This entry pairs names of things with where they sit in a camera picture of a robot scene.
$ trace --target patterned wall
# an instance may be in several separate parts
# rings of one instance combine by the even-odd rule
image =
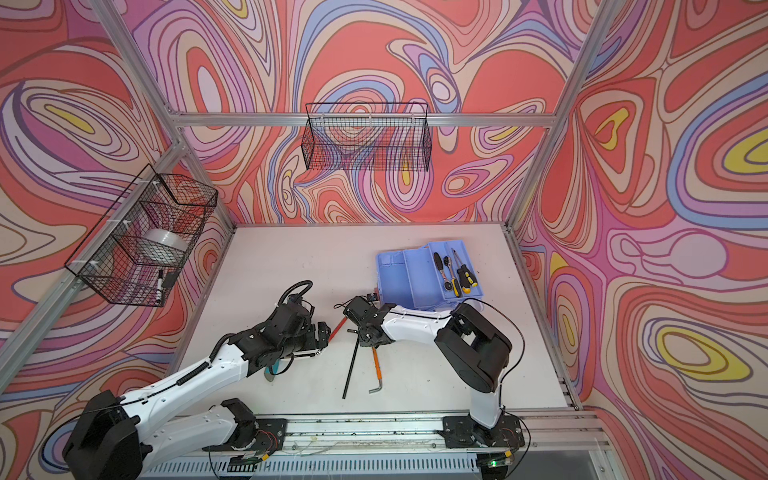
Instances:
[[[631,478],[768,478],[768,2],[630,0],[515,225]]]
[[[115,195],[168,140],[85,0],[0,2],[0,45],[5,341]],[[78,296],[0,396],[0,478],[62,473],[71,426],[59,427],[90,397],[164,375],[223,235],[212,218],[163,309],[108,305],[90,290]]]
[[[123,19],[179,111],[427,101],[551,112],[593,2],[131,3]],[[428,174],[305,172],[299,128],[187,129],[238,223],[505,220],[541,129],[433,129]]]

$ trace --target orange tool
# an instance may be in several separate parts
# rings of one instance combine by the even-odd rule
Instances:
[[[376,393],[379,390],[381,390],[384,385],[382,384],[382,370],[379,367],[379,356],[376,355],[376,349],[375,348],[371,348],[371,351],[373,352],[373,362],[376,364],[376,376],[379,378],[379,388],[378,389],[371,389],[371,390],[368,391],[368,393]]]

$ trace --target yellow and black screwdriver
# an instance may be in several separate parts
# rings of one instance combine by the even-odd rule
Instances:
[[[456,258],[456,265],[461,265],[458,269],[459,276],[465,276],[467,281],[472,286],[477,286],[478,281],[475,279],[475,277],[470,273],[469,268],[467,267],[466,263],[462,263],[462,259],[458,257],[458,253],[456,253],[456,250],[451,249],[453,252],[453,257]]]
[[[453,285],[453,294],[456,296],[462,295],[462,288],[458,284],[458,280],[453,276],[453,269],[451,268],[451,258],[447,255],[442,258],[442,262],[448,267],[448,271],[451,273],[451,285]]]

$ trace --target orange handle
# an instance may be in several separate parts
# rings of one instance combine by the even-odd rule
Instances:
[[[379,356],[376,355],[376,349],[371,349],[373,352],[373,362],[376,364],[376,378],[382,379],[382,370],[379,368]]]

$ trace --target blue plastic tray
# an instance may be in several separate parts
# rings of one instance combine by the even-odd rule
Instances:
[[[406,308],[416,310],[438,310],[452,308],[467,298],[483,297],[480,285],[473,287],[470,293],[456,297],[453,289],[446,290],[440,272],[435,268],[433,253],[441,258],[451,258],[453,276],[456,276],[457,265],[451,249],[456,250],[461,260],[474,273],[475,268],[469,259],[469,254],[462,240],[447,240],[430,242],[414,250],[385,252],[376,256],[376,272],[379,283],[379,295],[383,303],[396,303]],[[451,273],[444,267],[449,281]]]

